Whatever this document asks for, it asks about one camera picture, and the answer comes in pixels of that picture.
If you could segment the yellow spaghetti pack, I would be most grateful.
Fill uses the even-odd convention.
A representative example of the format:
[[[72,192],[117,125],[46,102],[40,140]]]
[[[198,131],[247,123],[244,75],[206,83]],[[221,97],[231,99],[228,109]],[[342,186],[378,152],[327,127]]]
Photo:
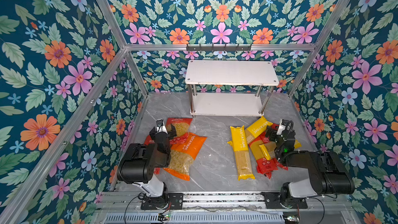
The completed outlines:
[[[257,137],[259,137],[264,131],[266,131],[268,126],[272,126],[273,123],[269,122],[265,117],[260,117],[252,125],[245,128],[245,135],[247,144],[253,142]]]
[[[232,140],[228,143],[232,146],[234,151],[237,179],[255,179],[251,166],[251,159],[245,134],[245,126],[230,127],[230,130]]]
[[[296,148],[302,147],[302,144],[295,140],[291,141],[279,141],[279,142],[263,142],[260,144],[260,151],[264,155],[265,159],[270,161],[272,159],[281,160],[284,159],[288,154],[295,151]]]

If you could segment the red spaghetti pack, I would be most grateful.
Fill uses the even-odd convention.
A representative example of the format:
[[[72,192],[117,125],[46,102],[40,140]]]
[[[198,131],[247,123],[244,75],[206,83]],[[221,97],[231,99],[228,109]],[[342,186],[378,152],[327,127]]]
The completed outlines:
[[[277,143],[279,138],[280,138],[280,134],[278,133],[279,130],[279,125],[278,124],[272,124],[272,125],[268,125],[266,130],[265,130],[265,137],[270,141],[270,142],[275,142]]]
[[[264,142],[260,137],[257,137],[249,144],[249,147],[256,160],[257,172],[271,179],[272,172],[278,170],[278,168],[273,160],[266,159],[260,148],[261,145],[264,145]]]

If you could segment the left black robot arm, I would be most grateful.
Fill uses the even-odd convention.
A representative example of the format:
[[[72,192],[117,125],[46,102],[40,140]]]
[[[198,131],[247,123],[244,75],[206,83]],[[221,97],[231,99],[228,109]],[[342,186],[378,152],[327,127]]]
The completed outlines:
[[[170,139],[176,135],[175,127],[170,130],[163,124],[154,127],[150,131],[154,142],[130,144],[118,166],[117,179],[141,189],[143,200],[157,209],[168,207],[170,198],[166,184],[155,176],[154,170],[170,165]]]

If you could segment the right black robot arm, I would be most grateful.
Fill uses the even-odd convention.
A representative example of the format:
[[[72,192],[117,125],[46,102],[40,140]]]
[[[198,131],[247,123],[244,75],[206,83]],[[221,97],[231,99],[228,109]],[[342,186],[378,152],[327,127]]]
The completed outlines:
[[[282,185],[276,201],[285,208],[300,207],[306,198],[325,195],[351,195],[354,182],[335,152],[295,150],[295,131],[290,128],[282,131],[267,127],[265,137],[271,149],[267,158],[275,159],[280,165],[306,169],[308,178],[286,182]]]

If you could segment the white two-tier shelf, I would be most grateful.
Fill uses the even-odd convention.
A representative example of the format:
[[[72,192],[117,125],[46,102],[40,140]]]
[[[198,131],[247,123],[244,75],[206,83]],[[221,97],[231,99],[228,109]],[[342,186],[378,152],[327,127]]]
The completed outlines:
[[[192,116],[260,117],[271,93],[262,100],[263,87],[273,91],[279,84],[275,69],[266,61],[191,60],[186,70]],[[257,86],[256,93],[200,92],[196,86]]]

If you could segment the red macaroni bag lower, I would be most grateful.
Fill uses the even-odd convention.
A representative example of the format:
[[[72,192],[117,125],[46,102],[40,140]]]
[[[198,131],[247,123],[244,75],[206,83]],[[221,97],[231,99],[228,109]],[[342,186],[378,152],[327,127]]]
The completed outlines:
[[[150,135],[148,135],[145,139],[144,145],[149,145],[149,144],[153,144],[154,140],[151,138]],[[160,174],[160,168],[155,168],[154,169],[154,175],[159,175]]]

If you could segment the red macaroni bag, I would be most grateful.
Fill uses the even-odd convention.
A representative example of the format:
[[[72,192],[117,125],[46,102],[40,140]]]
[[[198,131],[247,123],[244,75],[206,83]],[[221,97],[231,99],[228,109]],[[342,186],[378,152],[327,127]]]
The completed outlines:
[[[168,118],[166,122],[167,131],[172,131],[172,127],[176,130],[176,136],[170,139],[170,144],[182,144],[184,143],[189,135],[189,127],[192,122],[192,118]]]
[[[150,135],[148,135],[145,139],[144,145],[149,145],[149,144],[153,144],[154,140],[151,138]],[[159,175],[160,174],[160,168],[155,168],[154,169],[154,175]]]

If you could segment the red macaroni bag upper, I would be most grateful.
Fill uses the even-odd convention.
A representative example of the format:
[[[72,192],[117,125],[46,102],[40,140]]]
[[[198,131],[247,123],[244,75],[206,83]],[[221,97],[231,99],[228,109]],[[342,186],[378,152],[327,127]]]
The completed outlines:
[[[189,135],[189,127],[192,122],[192,118],[168,118],[166,122],[167,131],[172,131],[172,127],[176,130],[176,136],[170,139],[170,144],[182,144],[184,143]]]

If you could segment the orange macaroni bag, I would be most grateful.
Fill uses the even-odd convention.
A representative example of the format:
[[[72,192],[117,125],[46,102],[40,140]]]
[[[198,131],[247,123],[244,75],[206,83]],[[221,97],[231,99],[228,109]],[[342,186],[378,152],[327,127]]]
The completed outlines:
[[[184,143],[172,145],[170,164],[164,170],[177,178],[189,181],[190,167],[206,140],[205,136],[189,133]]]

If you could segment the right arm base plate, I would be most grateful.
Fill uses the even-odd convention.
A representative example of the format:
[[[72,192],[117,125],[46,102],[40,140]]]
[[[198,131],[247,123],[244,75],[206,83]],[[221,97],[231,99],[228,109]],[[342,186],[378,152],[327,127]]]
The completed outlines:
[[[267,209],[308,209],[304,198],[292,198],[276,192],[261,192]]]

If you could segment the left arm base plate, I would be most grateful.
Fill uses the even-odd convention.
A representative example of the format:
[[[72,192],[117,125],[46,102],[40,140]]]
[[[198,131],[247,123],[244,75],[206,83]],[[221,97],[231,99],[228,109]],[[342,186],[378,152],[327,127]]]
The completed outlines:
[[[141,210],[181,210],[183,197],[183,193],[167,193],[160,197],[146,197],[142,200]]]

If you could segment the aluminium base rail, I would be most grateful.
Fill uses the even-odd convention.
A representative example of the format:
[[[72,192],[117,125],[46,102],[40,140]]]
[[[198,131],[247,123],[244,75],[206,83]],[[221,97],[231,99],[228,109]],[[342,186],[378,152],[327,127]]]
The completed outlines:
[[[137,192],[108,192],[102,196],[102,201],[97,205],[94,211],[94,219],[104,220],[106,215],[111,213],[185,213],[185,212],[255,212],[271,213],[283,212],[286,214],[341,214],[345,218],[357,217],[351,202],[346,196],[339,196],[336,199],[331,197],[319,197],[316,200],[307,198],[307,208],[292,207],[284,208],[282,206],[276,209],[267,207],[271,200],[265,198],[260,191],[186,191],[183,192],[180,204],[182,209],[169,210],[142,210],[142,200],[135,199]]]

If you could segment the metal hook rail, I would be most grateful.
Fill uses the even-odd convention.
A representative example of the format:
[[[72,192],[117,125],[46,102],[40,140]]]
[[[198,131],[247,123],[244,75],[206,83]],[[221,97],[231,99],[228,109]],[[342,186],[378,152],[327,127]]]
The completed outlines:
[[[206,45],[186,45],[186,51],[226,51],[226,52],[238,52],[238,51],[250,51],[252,45],[241,45],[241,44],[206,44]]]

